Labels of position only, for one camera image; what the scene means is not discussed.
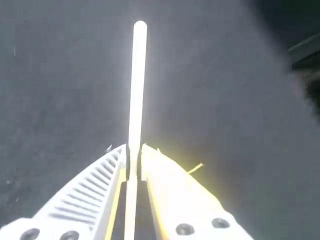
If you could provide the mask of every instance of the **dark object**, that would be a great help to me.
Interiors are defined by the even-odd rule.
[[[20,240],[35,240],[39,236],[39,233],[40,233],[39,229],[31,228],[22,234],[22,236],[20,237]]]
[[[195,232],[195,229],[187,223],[181,223],[175,228],[175,231],[178,235],[191,235]]]
[[[78,240],[78,239],[79,239],[79,233],[76,231],[67,231],[60,237],[60,240]]]
[[[115,213],[111,240],[118,240],[121,238],[123,239],[125,234],[125,215],[126,215],[126,199],[127,199],[126,192],[127,192],[127,182],[124,181],[123,183],[121,183],[121,188],[119,193],[119,202],[118,202],[118,206]]]
[[[293,64],[320,50],[320,1],[255,0],[254,4]]]
[[[137,183],[137,199],[135,214],[135,240],[156,240],[156,230],[146,181]]]
[[[223,218],[215,218],[211,223],[216,229],[227,229],[230,227],[230,224]]]

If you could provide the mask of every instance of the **mounting hole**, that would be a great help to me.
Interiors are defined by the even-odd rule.
[[[227,229],[230,227],[230,224],[223,218],[215,218],[211,223],[216,229]]]
[[[181,223],[175,228],[175,231],[178,235],[191,235],[195,232],[195,229],[187,223]]]
[[[38,228],[31,228],[21,235],[20,240],[35,240],[39,236],[39,233],[40,230]]]
[[[60,237],[60,240],[78,240],[78,239],[79,239],[79,233],[76,231],[67,231]]]

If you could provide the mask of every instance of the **dark gray floor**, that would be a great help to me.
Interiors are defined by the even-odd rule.
[[[320,129],[241,0],[1,5],[0,223],[126,142],[143,19],[143,140],[186,169],[203,162],[196,179],[254,238],[318,238]]]

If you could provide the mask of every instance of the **white rod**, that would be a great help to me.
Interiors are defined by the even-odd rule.
[[[137,208],[137,158],[141,141],[146,65],[147,24],[133,26],[132,72],[129,116],[130,173],[126,189],[124,240],[134,240]]]

